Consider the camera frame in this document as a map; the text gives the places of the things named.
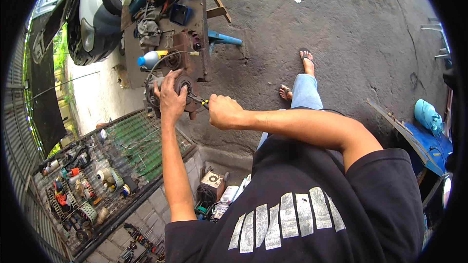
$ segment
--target metal gate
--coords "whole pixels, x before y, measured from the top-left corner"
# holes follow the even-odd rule
[[[40,160],[28,121],[24,97],[23,59],[27,27],[23,26],[12,57],[4,96],[3,141],[10,179],[26,219],[35,231],[36,239],[55,263],[66,263],[67,251],[43,205],[36,199],[31,183],[31,170]]]

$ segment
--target car headlight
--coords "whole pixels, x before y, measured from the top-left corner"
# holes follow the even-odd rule
[[[89,52],[94,47],[94,27],[90,25],[85,18],[81,19],[81,42],[86,52]]]

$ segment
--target blue jeans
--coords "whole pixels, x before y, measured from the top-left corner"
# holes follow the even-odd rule
[[[317,91],[317,79],[312,75],[306,73],[299,74],[294,81],[291,109],[297,107],[306,107],[314,110],[323,109],[322,100]],[[257,150],[262,146],[267,137],[268,133],[263,132]]]

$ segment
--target yellow-handled pliers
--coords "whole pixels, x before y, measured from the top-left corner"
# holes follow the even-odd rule
[[[187,95],[189,97],[191,97],[194,101],[198,102],[198,103],[201,103],[203,107],[205,107],[207,110],[208,109],[208,100],[204,100],[202,98],[199,98],[197,96],[191,96],[191,95]]]

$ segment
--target stained concrete floor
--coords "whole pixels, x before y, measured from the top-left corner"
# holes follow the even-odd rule
[[[207,1],[208,8],[215,6]],[[209,19],[209,29],[242,37],[249,53],[216,45],[212,81],[198,86],[203,97],[231,96],[247,110],[287,108],[278,88],[280,84],[292,88],[296,74],[302,72],[298,49],[307,47],[314,56],[324,107],[361,121],[384,146],[391,144],[391,127],[367,98],[407,122],[414,120],[414,104],[420,98],[443,115],[445,67],[443,60],[434,59],[443,44],[440,33],[420,30],[428,17],[435,16],[428,0],[399,0],[401,8],[397,0],[221,1],[233,22]],[[416,87],[412,72],[420,80]],[[237,153],[255,151],[260,132],[220,131],[208,119],[204,111],[195,121],[188,121],[185,114],[180,123],[198,143]]]

